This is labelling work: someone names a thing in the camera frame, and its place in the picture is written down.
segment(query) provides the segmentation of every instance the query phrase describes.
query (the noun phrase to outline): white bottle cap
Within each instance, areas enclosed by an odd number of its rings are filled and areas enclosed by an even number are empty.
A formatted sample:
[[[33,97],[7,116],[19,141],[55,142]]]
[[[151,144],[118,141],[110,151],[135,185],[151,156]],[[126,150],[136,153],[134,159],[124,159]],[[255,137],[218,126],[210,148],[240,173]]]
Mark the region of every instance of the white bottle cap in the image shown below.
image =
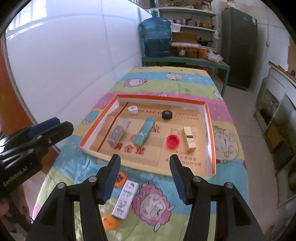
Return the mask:
[[[131,105],[131,106],[128,108],[128,113],[130,113],[130,114],[136,114],[136,113],[138,113],[138,107],[135,106],[135,105]]]

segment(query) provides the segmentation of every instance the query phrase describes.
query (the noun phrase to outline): tiled floor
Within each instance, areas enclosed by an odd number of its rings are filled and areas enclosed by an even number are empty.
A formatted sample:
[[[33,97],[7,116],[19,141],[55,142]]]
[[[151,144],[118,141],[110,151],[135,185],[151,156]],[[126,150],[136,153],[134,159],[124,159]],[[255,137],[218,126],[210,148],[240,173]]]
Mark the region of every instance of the tiled floor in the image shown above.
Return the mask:
[[[213,77],[213,80],[221,91],[221,80],[217,76]],[[262,131],[253,117],[256,96],[251,92],[227,86],[224,101],[244,151],[249,178],[250,208],[265,232],[279,216],[276,209],[278,193],[272,157]],[[39,172],[24,183],[31,215],[45,177],[45,174]]]

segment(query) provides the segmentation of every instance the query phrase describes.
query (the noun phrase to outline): screw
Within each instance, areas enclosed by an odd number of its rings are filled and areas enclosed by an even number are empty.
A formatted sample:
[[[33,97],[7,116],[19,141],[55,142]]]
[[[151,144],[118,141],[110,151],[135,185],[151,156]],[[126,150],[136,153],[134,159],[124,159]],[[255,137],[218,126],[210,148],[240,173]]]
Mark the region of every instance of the screw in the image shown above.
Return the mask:
[[[192,180],[195,181],[195,182],[200,182],[202,180],[202,178],[200,176],[194,176],[192,178]]]
[[[57,188],[62,189],[64,186],[65,186],[64,183],[59,183],[59,184],[57,185]]]
[[[227,182],[227,183],[225,184],[225,186],[228,187],[228,188],[233,188],[233,184],[230,183],[230,182]]]
[[[91,183],[95,182],[95,181],[96,181],[96,177],[95,177],[95,176],[91,176],[91,177],[89,178],[89,181],[90,181]]]

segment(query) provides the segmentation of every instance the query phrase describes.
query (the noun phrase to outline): green table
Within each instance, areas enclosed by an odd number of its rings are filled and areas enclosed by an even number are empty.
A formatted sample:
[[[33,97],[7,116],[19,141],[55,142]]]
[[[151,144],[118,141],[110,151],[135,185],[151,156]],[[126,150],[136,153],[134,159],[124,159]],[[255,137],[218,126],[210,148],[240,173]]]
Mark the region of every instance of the green table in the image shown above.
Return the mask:
[[[171,62],[171,63],[185,63],[185,64],[193,64],[193,65],[202,65],[206,67],[214,67],[218,69],[224,69],[226,70],[226,74],[223,81],[223,87],[221,91],[221,96],[223,97],[225,88],[227,85],[228,75],[230,71],[230,66],[226,63],[220,61],[219,63],[212,62],[205,59],[199,59],[199,58],[186,58],[186,57],[164,57],[164,58],[151,58],[151,57],[143,57],[142,63],[143,66],[146,67],[146,63],[149,62]]]

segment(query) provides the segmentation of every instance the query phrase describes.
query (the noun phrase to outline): table leg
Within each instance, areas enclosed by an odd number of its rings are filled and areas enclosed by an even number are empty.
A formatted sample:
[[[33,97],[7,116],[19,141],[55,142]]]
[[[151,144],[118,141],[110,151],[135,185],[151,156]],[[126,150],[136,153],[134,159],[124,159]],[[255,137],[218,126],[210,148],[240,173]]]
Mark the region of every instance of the table leg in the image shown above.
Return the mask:
[[[227,81],[228,81],[228,75],[229,75],[229,69],[226,70],[226,74],[225,74],[225,77],[224,77],[223,87],[222,87],[222,91],[221,91],[221,96],[222,97],[224,96],[224,92],[225,92],[225,89],[226,89],[226,85],[227,85]]]

